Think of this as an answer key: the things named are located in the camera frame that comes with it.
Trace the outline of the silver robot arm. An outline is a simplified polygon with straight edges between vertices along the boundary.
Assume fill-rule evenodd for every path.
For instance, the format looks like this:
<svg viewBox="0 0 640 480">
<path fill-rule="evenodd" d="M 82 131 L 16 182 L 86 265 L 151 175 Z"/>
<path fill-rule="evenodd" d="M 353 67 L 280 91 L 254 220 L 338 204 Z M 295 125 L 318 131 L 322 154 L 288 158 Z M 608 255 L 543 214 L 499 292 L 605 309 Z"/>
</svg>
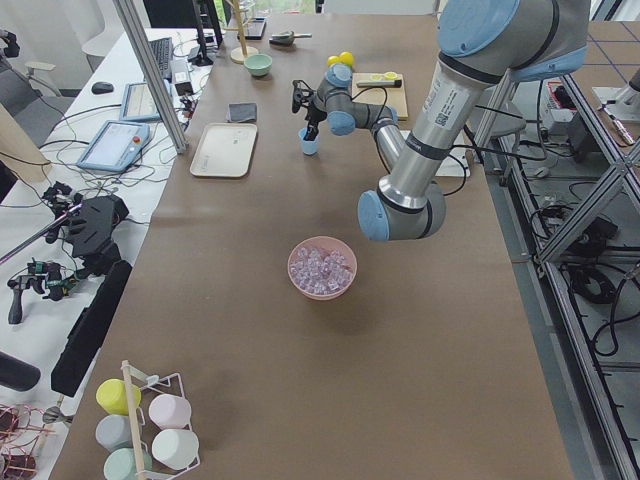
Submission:
<svg viewBox="0 0 640 480">
<path fill-rule="evenodd" d="M 430 91 L 408 134 L 393 109 L 358 103 L 352 70 L 337 63 L 317 89 L 296 91 L 306 108 L 306 137 L 327 121 L 337 136 L 371 132 L 389 172 L 358 201 L 358 221 L 373 241 L 421 239 L 441 227 L 446 205 L 434 177 L 482 93 L 504 76 L 544 80 L 579 69 L 586 58 L 587 1 L 451 1 L 439 21 L 438 63 Z"/>
</svg>

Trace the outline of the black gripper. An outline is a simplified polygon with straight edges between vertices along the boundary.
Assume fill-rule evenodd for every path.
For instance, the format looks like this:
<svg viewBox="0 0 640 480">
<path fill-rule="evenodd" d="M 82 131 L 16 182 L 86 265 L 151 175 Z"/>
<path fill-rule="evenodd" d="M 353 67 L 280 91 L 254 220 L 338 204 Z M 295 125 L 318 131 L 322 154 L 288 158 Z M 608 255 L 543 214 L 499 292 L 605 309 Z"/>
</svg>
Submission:
<svg viewBox="0 0 640 480">
<path fill-rule="evenodd" d="M 308 122 L 305 139 L 315 140 L 318 136 L 318 125 L 326 120 L 326 111 L 316 105 L 315 97 L 308 100 L 305 120 Z"/>
</svg>

